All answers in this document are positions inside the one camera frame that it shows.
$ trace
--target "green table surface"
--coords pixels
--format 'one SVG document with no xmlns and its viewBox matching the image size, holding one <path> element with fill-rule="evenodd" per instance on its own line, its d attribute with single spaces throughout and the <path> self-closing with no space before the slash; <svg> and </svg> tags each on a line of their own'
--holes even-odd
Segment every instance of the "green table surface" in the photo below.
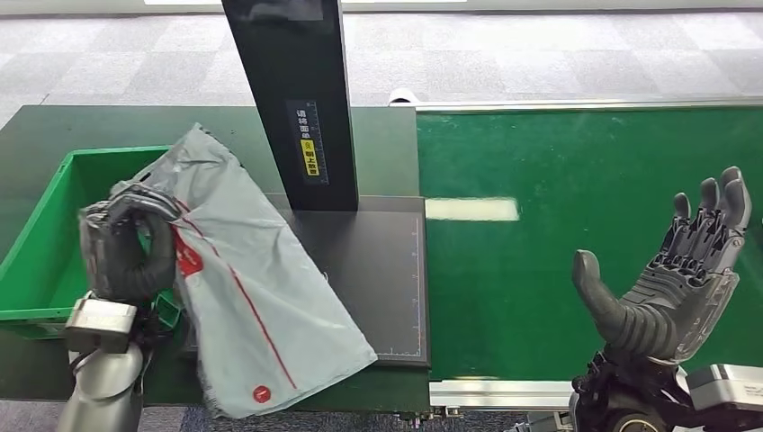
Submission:
<svg viewBox="0 0 763 432">
<path fill-rule="evenodd" d="M 741 282 L 688 363 L 763 366 L 763 109 L 419 114 L 421 193 L 511 197 L 519 220 L 428 220 L 432 378 L 569 380 L 601 341 L 570 281 L 594 251 L 622 294 L 657 252 L 672 198 L 741 168 L 753 202 Z"/>
<path fill-rule="evenodd" d="M 686 191 L 696 203 L 699 183 L 729 165 L 742 168 L 757 207 L 737 264 L 741 283 L 688 369 L 707 363 L 763 366 L 763 345 L 754 339 L 763 329 L 763 110 L 420 113 L 418 160 L 394 145 L 402 139 L 400 125 L 412 122 L 410 112 L 407 120 L 395 115 L 381 108 L 353 111 L 363 194 L 388 194 L 396 187 L 399 194 L 417 194 L 407 176 L 416 176 L 418 164 L 425 197 L 509 197 L 519 210 L 515 221 L 427 220 L 429 379 L 546 381 L 583 373 L 601 341 L 570 282 L 574 250 L 595 251 L 605 281 L 616 293 L 627 291 L 661 242 L 673 194 Z M 23 108 L 0 132 L 0 255 L 69 150 L 167 144 L 192 121 L 211 129 L 242 160 L 242 151 L 267 150 L 251 108 Z M 277 188 L 274 166 L 266 169 L 261 178 L 253 177 L 264 189 Z M 399 181 L 401 176 L 408 180 Z M 53 393 L 34 390 L 43 387 L 55 387 L 56 398 L 68 394 L 65 373 L 32 370 L 52 364 L 55 356 L 61 360 L 52 368 L 65 363 L 55 343 L 2 335 L 0 347 L 18 353 L 0 359 L 0 398 L 47 399 Z M 173 348 L 166 350 L 155 370 L 171 372 L 148 377 L 149 395 L 154 394 L 149 402 L 198 401 L 193 370 L 177 368 Z M 366 371 L 345 382 L 361 391 L 337 386 L 316 397 L 336 392 L 330 399 L 349 402 L 363 391 L 384 393 L 375 403 L 356 400 L 355 406 L 421 410 L 416 407 L 426 404 L 426 396 L 396 399 L 414 392 L 410 389 L 421 377 L 411 371 Z"/>
</svg>

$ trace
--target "robotic thumb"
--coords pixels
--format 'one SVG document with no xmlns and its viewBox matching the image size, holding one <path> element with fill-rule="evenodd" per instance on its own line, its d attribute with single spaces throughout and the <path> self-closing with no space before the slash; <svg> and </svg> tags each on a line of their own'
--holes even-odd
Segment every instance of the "robotic thumb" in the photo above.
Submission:
<svg viewBox="0 0 763 432">
<path fill-rule="evenodd" d="M 575 252 L 572 262 L 572 282 L 578 289 L 580 299 L 599 328 L 619 329 L 625 317 L 625 307 L 614 297 L 601 281 L 598 260 L 587 250 Z"/>
</svg>

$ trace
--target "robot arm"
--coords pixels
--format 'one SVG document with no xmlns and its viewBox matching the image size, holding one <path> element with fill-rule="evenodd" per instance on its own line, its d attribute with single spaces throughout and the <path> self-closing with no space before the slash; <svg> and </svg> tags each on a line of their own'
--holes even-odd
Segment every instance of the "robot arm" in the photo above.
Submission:
<svg viewBox="0 0 763 432">
<path fill-rule="evenodd" d="M 733 166 L 701 184 L 693 220 L 687 196 L 676 195 L 676 214 L 660 251 L 619 301 L 600 279 L 596 256 L 575 254 L 572 281 L 597 330 L 612 348 L 665 363 L 694 355 L 713 331 L 739 277 L 733 272 L 750 220 L 750 195 Z"/>
<path fill-rule="evenodd" d="M 604 349 L 573 382 L 570 414 L 585 432 L 706 432 L 763 427 L 763 368 L 714 364 L 682 376 L 678 364 L 710 335 L 739 277 L 750 196 L 737 167 L 723 171 L 721 190 L 708 178 L 693 220 L 687 197 L 660 251 L 619 301 L 600 279 L 596 257 L 575 255 L 572 280 Z"/>
<path fill-rule="evenodd" d="M 142 376 L 157 330 L 151 300 L 175 280 L 175 246 L 167 224 L 172 199 L 139 184 L 83 210 L 81 248 L 90 290 L 72 310 L 63 336 L 75 389 L 57 432 L 138 430 Z M 150 237 L 148 253 L 139 225 Z"/>
</svg>

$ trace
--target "gray robotic hand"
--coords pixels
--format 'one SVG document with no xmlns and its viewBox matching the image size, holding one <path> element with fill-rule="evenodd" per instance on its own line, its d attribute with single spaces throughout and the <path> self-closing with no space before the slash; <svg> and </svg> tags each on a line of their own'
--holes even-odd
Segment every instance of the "gray robotic hand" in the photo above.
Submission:
<svg viewBox="0 0 763 432">
<path fill-rule="evenodd" d="M 137 304 L 175 280 L 175 238 L 168 224 L 180 209 L 172 198 L 132 184 L 80 215 L 80 248 L 89 288 L 104 300 Z M 150 237 L 148 253 L 139 228 Z"/>
<path fill-rule="evenodd" d="M 609 346 L 677 364 L 713 331 L 739 282 L 733 266 L 751 205 L 736 166 L 723 171 L 720 191 L 714 178 L 700 190 L 694 219 L 687 196 L 675 196 L 675 216 L 660 251 L 619 301 L 601 281 L 596 256 L 576 252 L 572 281 Z"/>
</svg>

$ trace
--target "gray plastic bag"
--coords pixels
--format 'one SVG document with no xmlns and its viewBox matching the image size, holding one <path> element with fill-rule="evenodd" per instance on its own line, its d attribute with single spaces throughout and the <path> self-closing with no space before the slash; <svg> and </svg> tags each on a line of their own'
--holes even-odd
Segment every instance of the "gray plastic bag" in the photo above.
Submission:
<svg viewBox="0 0 763 432">
<path fill-rule="evenodd" d="M 135 182 L 184 209 L 173 222 L 177 278 L 215 414 L 283 410 L 376 360 L 286 221 L 201 126 Z"/>
</svg>

